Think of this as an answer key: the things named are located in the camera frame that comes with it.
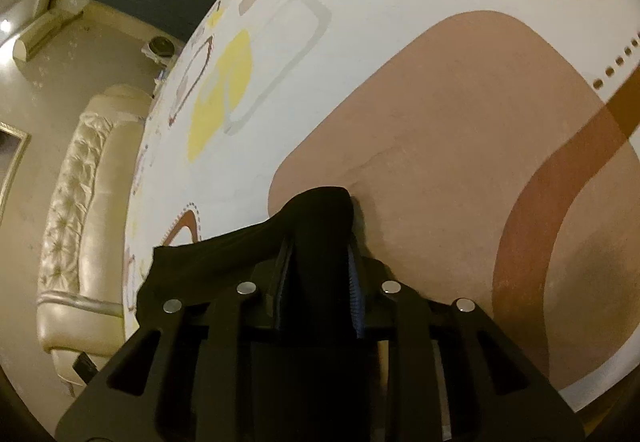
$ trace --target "floor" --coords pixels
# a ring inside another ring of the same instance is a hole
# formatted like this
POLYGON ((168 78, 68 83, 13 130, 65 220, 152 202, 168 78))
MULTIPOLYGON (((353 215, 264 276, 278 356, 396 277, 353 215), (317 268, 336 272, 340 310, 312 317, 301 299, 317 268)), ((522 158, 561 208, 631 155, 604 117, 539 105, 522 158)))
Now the floor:
POLYGON ((0 364, 52 433, 73 399, 35 332, 36 278, 49 200, 91 96, 121 82, 152 92, 159 69, 140 53, 142 44, 80 18, 27 63, 15 64, 13 41, 0 48, 0 121, 31 134, 0 223, 0 364))

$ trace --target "cream leather sofa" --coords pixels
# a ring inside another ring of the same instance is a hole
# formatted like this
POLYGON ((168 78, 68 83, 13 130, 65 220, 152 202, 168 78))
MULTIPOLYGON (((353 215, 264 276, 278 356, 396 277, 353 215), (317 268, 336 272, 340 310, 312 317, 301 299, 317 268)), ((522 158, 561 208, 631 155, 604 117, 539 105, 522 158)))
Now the cream leather sofa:
POLYGON ((130 86, 94 96, 66 151, 42 242, 37 331, 56 372, 82 384, 73 363, 98 368, 124 343, 124 227, 151 97, 130 86))

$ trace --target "brown stripe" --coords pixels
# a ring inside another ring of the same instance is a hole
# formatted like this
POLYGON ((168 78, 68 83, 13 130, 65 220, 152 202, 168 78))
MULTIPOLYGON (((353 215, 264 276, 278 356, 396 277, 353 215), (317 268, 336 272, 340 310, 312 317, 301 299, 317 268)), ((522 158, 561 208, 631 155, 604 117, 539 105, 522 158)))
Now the brown stripe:
POLYGON ((546 274, 569 207, 640 123, 640 68, 531 177, 502 231, 495 260, 494 318, 545 374, 546 274))
POLYGON ((196 223, 196 215, 191 209, 188 209, 176 222, 174 227, 171 229, 167 237, 162 242, 163 245, 171 245, 171 242, 174 240, 178 232, 180 232, 183 228, 189 229, 191 232, 191 241, 192 243, 197 243, 199 241, 198 238, 198 225, 196 223))

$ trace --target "sofa armrest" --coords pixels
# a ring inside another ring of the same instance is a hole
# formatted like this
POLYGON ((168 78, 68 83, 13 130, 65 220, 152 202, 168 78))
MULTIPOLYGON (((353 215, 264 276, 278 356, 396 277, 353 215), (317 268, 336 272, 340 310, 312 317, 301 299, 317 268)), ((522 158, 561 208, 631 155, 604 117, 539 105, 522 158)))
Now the sofa armrest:
POLYGON ((149 114, 151 101, 151 95, 139 88, 116 84, 93 96, 84 113, 95 113, 113 125, 126 121, 143 124, 149 114))
POLYGON ((36 311, 38 340, 46 352, 54 348, 110 357, 124 344, 120 317, 98 314, 61 303, 41 303, 36 311))
POLYGON ((61 290, 46 290, 41 292, 36 299, 36 305, 42 303, 58 303, 68 305, 87 312, 95 312, 106 316, 123 317, 122 304, 111 301, 100 301, 79 294, 71 294, 61 290))

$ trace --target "metal bolt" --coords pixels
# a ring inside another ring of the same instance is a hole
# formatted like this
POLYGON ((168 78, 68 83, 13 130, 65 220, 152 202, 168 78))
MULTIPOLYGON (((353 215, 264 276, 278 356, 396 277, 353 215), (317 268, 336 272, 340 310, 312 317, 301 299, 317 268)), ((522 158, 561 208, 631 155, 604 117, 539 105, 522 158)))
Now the metal bolt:
POLYGON ((168 314, 173 314, 182 308, 182 303, 179 299, 170 299, 164 302, 162 305, 162 310, 164 310, 168 314))
POLYGON ((402 287, 400 286, 398 281, 393 281, 393 280, 389 280, 389 281, 385 281, 382 284, 382 292, 384 292, 385 294, 397 294, 398 292, 400 292, 400 289, 402 287))
POLYGON ((473 312, 476 309, 476 304, 470 299, 463 297, 456 301, 456 307, 461 312, 473 312))
POLYGON ((238 294, 241 294, 243 296, 249 295, 249 294, 253 294, 256 290, 256 285, 253 281, 242 281, 242 283, 240 283, 237 287, 236 290, 238 291, 238 294))

